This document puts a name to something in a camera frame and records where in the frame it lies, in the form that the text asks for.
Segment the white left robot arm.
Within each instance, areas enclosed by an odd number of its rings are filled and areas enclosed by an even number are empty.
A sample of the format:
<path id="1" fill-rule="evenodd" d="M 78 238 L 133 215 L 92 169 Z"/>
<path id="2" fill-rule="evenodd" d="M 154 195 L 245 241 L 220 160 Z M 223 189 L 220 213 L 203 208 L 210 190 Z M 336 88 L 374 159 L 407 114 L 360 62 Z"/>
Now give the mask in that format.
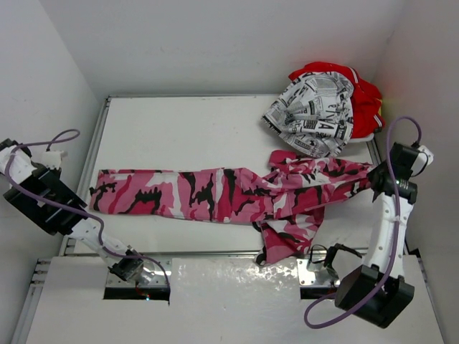
<path id="1" fill-rule="evenodd" d="M 48 234 L 61 234 L 85 244 L 100 256 L 110 273 L 124 282 L 145 283 L 146 264 L 138 252 L 117 239 L 100 236 L 98 225 L 87 217 L 85 202 L 61 182 L 60 172 L 31 161 L 31 157 L 30 150 L 26 148 L 14 153 L 9 169 L 14 182 L 38 197 L 64 204 L 82 213 L 59 209 L 13 186 L 3 195 L 6 201 Z"/>

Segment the pink camouflage trousers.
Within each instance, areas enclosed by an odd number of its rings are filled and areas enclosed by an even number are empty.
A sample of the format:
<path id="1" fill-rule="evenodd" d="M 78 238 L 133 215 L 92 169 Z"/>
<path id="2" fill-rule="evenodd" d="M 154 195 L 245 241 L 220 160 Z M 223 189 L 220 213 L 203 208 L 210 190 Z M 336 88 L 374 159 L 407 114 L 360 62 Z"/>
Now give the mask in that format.
<path id="1" fill-rule="evenodd" d="M 263 240 L 260 266 L 305 254 L 325 208 L 370 187 L 370 163 L 271 153 L 270 172 L 247 168 L 200 171 L 101 170 L 90 189 L 90 208 L 102 214 L 252 225 Z"/>

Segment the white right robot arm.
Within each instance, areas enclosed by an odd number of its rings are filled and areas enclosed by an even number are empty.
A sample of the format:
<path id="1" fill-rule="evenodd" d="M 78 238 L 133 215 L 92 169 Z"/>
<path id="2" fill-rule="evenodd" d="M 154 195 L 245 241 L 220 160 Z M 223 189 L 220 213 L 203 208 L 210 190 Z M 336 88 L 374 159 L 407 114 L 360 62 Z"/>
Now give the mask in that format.
<path id="1" fill-rule="evenodd" d="M 417 200 L 417 184 L 410 178 L 431 162 L 419 143 L 395 143 L 389 157 L 368 174 L 375 213 L 367 253 L 335 244 L 323 263 L 340 282 L 334 299 L 338 308 L 348 311 L 377 290 L 354 314 L 379 328 L 387 328 L 414 297 L 414 287 L 404 279 L 402 258 L 408 218 Z"/>

